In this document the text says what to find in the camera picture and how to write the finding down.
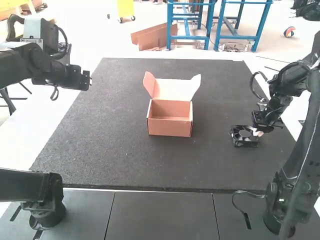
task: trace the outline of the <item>blue metal frame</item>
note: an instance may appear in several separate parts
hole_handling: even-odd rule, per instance
[[[224,16],[226,4],[240,4],[238,16],[236,16],[236,17]],[[264,4],[265,5],[262,16],[261,16],[261,20],[259,23],[258,30],[256,31],[256,34],[253,36],[239,35],[238,31],[237,31],[239,28],[239,24],[240,24],[240,20],[241,20],[241,16],[242,16],[242,11],[244,9],[245,4]],[[271,4],[273,4],[273,0],[266,0],[263,2],[261,2],[261,1],[246,1],[246,0],[241,0],[241,1],[222,0],[219,16],[213,17],[214,19],[218,19],[218,25],[216,28],[216,35],[215,35],[213,49],[215,51],[218,51],[220,39],[244,39],[244,40],[253,40],[254,41],[254,45],[252,46],[251,51],[255,52],[257,50],[259,40],[261,37],[261,33],[262,33],[262,30],[264,29],[264,25],[265,25]],[[229,20],[236,20],[236,24],[234,27],[229,22]],[[221,27],[222,27],[223,23],[227,26],[227,28],[229,29],[229,31],[232,35],[220,35]]]
[[[171,40],[204,40],[204,49],[208,50],[210,42],[210,33],[212,28],[212,21],[214,16],[216,0],[209,0],[208,3],[204,3],[204,0],[200,2],[174,2],[174,0],[168,0],[167,3],[167,39],[166,48],[171,50]],[[174,13],[174,5],[182,5],[183,13]],[[199,13],[195,13],[195,9],[192,8],[192,13],[188,13],[186,6],[199,5]],[[206,19],[206,36],[191,36],[189,29],[189,21],[197,21],[197,29],[201,29],[203,8],[208,5],[208,15]],[[171,25],[174,20],[180,20],[184,22],[185,35],[171,35]]]

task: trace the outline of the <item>black bag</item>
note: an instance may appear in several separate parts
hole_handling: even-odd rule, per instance
[[[320,21],[320,6],[318,2],[310,3],[295,12],[297,17],[303,17],[308,21]]]
[[[307,4],[308,4],[308,0],[294,0],[293,6],[291,7],[291,9],[297,10],[304,6],[307,6]]]

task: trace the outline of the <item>black cable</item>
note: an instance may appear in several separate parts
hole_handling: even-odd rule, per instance
[[[255,199],[264,199],[266,198],[266,195],[258,195],[258,194],[254,194],[252,192],[249,192],[249,191],[242,191],[242,190],[238,190],[238,191],[235,191],[233,194],[232,194],[232,205],[234,206],[235,209],[237,209],[240,213],[242,213],[242,215],[246,218],[246,213],[240,209],[240,207],[238,207],[236,204],[235,204],[235,201],[234,201],[234,197],[235,195],[240,195],[240,194],[244,194],[244,195],[247,195],[249,197],[252,197],[252,198],[255,198]]]
[[[262,71],[256,71],[254,74],[252,74],[252,76],[250,78],[250,84],[249,84],[250,90],[253,93],[253,95],[255,95],[258,99],[264,100],[264,98],[261,97],[258,93],[256,93],[256,91],[254,89],[254,79],[255,79],[255,76],[258,74],[260,74],[266,82],[268,81],[268,78],[266,77],[266,75]]]
[[[196,15],[196,10],[195,10],[195,7],[194,7],[194,2],[192,2],[192,11],[193,11],[193,15],[194,15],[195,17],[197,17],[197,15]],[[209,30],[207,29],[207,27],[206,27],[203,23],[201,23],[201,25],[204,26],[204,28],[206,29],[206,35],[209,35],[209,40],[210,40],[210,42],[211,42],[214,46],[218,47],[218,49],[220,49],[222,52],[225,52],[224,49],[222,49],[222,48],[220,48],[219,46],[217,46],[217,45],[211,40],[211,31],[209,32]]]
[[[54,90],[53,90],[53,93],[50,96],[50,99],[51,99],[51,101],[55,101],[55,100],[58,99],[58,97],[59,97],[59,89],[58,89],[57,86],[54,86]]]
[[[65,46],[64,46],[64,50],[63,52],[58,52],[56,54],[53,54],[51,55],[51,57],[55,60],[59,60],[59,59],[62,59],[66,54],[67,54],[67,50],[68,50],[68,38],[67,38],[67,35],[65,33],[65,31],[61,28],[61,27],[58,27],[57,25],[55,25],[58,30],[61,32],[61,34],[63,35],[63,38],[64,38],[64,42],[65,42]]]
[[[277,59],[272,59],[272,58],[268,58],[268,57],[264,57],[264,56],[256,56],[257,58],[262,58],[262,59],[269,59],[269,60],[273,60],[273,61],[277,61],[277,62],[281,62],[281,63],[286,63],[289,64],[290,62],[287,61],[281,61],[281,60],[277,60]]]

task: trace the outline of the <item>cardboard box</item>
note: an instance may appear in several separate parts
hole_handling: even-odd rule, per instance
[[[178,24],[171,25],[171,35],[178,34]],[[139,46],[139,50],[148,50],[155,47],[163,48],[167,46],[167,23],[146,28],[141,31],[131,33],[131,41]]]
[[[201,75],[191,80],[159,79],[145,72],[143,86],[151,99],[146,115],[149,135],[191,137],[192,98],[201,83]]]
[[[42,4],[43,4],[42,0],[31,0],[31,1],[32,1],[33,7],[34,7],[35,9],[41,7]],[[21,6],[21,8],[22,8],[22,10],[24,10],[24,11],[29,11],[29,10],[30,10],[28,4],[23,4],[23,5]]]

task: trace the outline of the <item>box flap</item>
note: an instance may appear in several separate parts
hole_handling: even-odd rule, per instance
[[[143,78],[143,86],[152,99],[191,101],[200,87],[201,74],[191,80],[160,79],[146,71]]]

